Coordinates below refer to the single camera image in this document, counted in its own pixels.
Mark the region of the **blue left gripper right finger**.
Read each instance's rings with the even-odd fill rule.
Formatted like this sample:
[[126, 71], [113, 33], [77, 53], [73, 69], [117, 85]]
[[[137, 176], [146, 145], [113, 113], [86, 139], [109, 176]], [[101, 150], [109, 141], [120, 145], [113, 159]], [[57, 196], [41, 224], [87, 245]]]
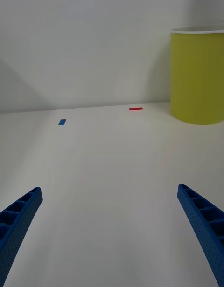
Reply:
[[179, 184], [177, 198], [217, 284], [224, 286], [224, 212], [184, 184]]

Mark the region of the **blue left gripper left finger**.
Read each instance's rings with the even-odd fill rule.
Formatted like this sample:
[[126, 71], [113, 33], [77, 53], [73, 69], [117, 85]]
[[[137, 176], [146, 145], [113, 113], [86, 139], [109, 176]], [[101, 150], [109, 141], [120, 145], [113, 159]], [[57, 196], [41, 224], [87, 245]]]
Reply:
[[29, 226], [43, 201], [36, 187], [0, 213], [0, 286], [4, 286]]

